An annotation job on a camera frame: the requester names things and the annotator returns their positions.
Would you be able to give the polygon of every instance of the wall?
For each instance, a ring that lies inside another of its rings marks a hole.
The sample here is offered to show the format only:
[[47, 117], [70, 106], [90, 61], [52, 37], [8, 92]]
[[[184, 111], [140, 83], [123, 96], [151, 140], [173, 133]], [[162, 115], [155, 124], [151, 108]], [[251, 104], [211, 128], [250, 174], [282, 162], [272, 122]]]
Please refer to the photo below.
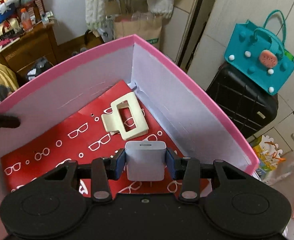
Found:
[[59, 20], [59, 26], [54, 26], [57, 44], [82, 36], [87, 30], [85, 0], [44, 0], [44, 5]]

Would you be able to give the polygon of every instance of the wooden dresser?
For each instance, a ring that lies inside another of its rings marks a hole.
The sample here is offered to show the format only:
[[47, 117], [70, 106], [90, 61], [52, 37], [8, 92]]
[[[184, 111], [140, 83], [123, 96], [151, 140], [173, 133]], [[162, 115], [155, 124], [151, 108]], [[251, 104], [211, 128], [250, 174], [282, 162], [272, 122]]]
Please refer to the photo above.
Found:
[[6, 65], [22, 77], [25, 77], [35, 61], [43, 56], [56, 65], [58, 47], [52, 27], [50, 25], [44, 28], [43, 24], [38, 24], [31, 32], [21, 36], [19, 41], [3, 50], [1, 56]]

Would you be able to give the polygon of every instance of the metal rivet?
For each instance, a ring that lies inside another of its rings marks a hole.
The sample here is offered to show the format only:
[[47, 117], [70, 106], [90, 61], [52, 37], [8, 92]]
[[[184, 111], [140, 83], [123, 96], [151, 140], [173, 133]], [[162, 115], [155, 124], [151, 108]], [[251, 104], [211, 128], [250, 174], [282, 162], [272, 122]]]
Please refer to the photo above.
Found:
[[251, 57], [251, 52], [246, 50], [246, 51], [245, 51], [245, 56], [246, 56], [246, 57]]
[[185, 199], [194, 199], [198, 196], [198, 194], [194, 191], [184, 191], [182, 193], [182, 197]]
[[96, 191], [94, 193], [94, 198], [96, 199], [106, 199], [109, 197], [109, 193], [107, 191]]
[[271, 94], [271, 93], [273, 93], [274, 92], [274, 88], [273, 87], [269, 87], [268, 88], [268, 92]]

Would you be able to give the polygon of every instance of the paper bag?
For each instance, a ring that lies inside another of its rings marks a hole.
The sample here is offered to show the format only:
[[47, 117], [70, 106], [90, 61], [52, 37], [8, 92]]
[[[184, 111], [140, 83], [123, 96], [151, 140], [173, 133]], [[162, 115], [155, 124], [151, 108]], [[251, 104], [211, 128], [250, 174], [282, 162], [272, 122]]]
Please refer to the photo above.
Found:
[[155, 48], [159, 49], [162, 17], [155, 16], [152, 20], [131, 21], [132, 15], [121, 15], [114, 22], [114, 37], [119, 39], [137, 34]]

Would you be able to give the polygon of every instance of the basket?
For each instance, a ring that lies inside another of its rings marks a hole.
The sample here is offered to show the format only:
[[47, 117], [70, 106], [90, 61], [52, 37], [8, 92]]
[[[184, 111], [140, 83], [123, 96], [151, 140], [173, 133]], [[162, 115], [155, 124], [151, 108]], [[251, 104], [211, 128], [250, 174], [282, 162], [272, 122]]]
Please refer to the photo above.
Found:
[[41, 20], [41, 15], [46, 12], [43, 0], [31, 0], [30, 2], [22, 5], [20, 0], [20, 6], [17, 9], [17, 15], [21, 19], [21, 9], [26, 8], [31, 18], [35, 17], [36, 22]]

